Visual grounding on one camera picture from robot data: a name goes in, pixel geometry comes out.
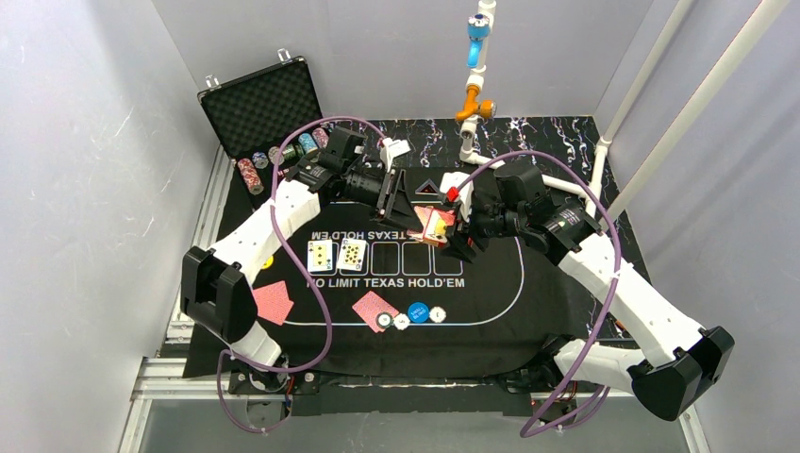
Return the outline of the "white grey poker chip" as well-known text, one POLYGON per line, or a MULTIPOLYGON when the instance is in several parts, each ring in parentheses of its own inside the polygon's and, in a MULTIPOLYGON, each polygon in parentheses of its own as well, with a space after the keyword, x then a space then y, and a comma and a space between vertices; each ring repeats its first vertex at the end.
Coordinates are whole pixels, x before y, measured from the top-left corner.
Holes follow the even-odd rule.
POLYGON ((441 324, 446 320, 446 311, 442 307, 432 307, 428 314, 428 319, 435 324, 441 324))

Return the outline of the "red backed playing card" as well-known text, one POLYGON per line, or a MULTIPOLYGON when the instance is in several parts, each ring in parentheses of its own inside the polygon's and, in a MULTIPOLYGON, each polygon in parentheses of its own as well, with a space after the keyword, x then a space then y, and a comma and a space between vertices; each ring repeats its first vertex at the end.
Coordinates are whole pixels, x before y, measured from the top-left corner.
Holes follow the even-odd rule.
POLYGON ((388 312, 393 318, 399 311, 375 292, 368 292, 352 306, 353 311, 375 333, 382 333, 386 329, 377 326, 375 318, 380 312, 388 312))

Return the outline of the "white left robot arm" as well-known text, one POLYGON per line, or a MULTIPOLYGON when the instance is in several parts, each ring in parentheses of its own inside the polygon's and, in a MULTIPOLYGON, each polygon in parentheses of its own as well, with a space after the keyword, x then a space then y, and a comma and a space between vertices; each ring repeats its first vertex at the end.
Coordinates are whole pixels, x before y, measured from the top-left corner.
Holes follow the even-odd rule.
POLYGON ((357 162, 363 135, 336 127, 326 148, 308 152, 280 177, 275 191, 232 233, 203 249, 193 246, 182 261, 180 309, 228 347, 227 354, 259 371, 278 372, 279 344, 258 321, 252 284, 262 265, 278 250, 297 256, 288 239, 334 201, 367 206, 379 224, 420 231, 423 226, 408 199, 406 177, 393 167, 406 154, 405 140, 383 138, 383 172, 357 162))

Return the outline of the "blue small blind button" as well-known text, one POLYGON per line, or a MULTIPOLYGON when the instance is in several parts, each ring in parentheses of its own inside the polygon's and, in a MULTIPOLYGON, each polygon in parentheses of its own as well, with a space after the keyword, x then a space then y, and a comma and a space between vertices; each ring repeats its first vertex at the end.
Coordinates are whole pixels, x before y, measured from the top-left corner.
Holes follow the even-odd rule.
POLYGON ((417 301, 409 305, 407 315, 414 324, 425 323, 430 317, 430 308, 427 304, 417 301))

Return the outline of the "yellow big blind button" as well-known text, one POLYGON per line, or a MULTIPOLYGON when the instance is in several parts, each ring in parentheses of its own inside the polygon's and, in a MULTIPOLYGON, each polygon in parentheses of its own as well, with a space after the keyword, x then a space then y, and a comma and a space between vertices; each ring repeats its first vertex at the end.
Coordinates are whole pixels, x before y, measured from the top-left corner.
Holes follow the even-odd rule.
POLYGON ((268 268, 270 268, 270 267, 273 265, 273 263, 274 263, 274 260, 275 260, 275 259, 274 259, 273 257, 269 257, 269 258, 268 258, 268 259, 267 259, 267 260, 264 262, 264 264, 261 266, 261 269, 262 269, 262 270, 265 270, 265 269, 268 269, 268 268))

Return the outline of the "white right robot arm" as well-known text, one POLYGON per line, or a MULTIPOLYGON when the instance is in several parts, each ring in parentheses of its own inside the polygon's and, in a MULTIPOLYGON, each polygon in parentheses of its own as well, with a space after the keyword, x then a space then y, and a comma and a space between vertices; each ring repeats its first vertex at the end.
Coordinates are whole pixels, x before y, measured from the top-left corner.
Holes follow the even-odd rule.
POLYGON ((656 417, 676 420, 723 373, 735 341, 674 307, 627 261, 582 203, 553 197, 541 171, 522 161, 493 173, 497 193, 477 190, 475 174, 442 176, 443 204, 455 213, 443 253, 472 261, 494 238, 515 238, 605 303, 636 341, 625 349, 552 336, 536 359, 549 378, 586 381, 633 394, 656 417))

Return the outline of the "red playing card box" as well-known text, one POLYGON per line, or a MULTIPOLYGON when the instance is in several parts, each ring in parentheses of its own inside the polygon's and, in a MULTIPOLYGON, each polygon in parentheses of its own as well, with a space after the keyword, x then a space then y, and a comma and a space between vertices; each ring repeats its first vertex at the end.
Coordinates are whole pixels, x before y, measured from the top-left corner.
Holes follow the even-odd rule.
POLYGON ((447 243, 447 228, 452 227, 456 222, 456 216, 452 211, 432 209, 425 222, 423 231, 423 243, 435 247, 444 247, 447 243))

